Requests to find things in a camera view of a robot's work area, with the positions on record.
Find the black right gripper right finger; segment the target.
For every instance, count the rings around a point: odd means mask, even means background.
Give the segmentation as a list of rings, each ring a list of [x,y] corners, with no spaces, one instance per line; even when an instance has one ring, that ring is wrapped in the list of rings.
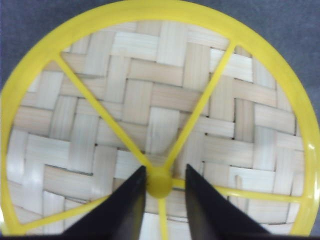
[[[193,240],[272,240],[273,235],[227,201],[191,165],[185,171],[185,201]]]

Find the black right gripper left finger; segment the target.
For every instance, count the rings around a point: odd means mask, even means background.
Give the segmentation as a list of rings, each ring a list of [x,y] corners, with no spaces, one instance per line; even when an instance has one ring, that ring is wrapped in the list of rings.
[[[146,205],[146,167],[139,167],[103,203],[46,240],[138,240]]]

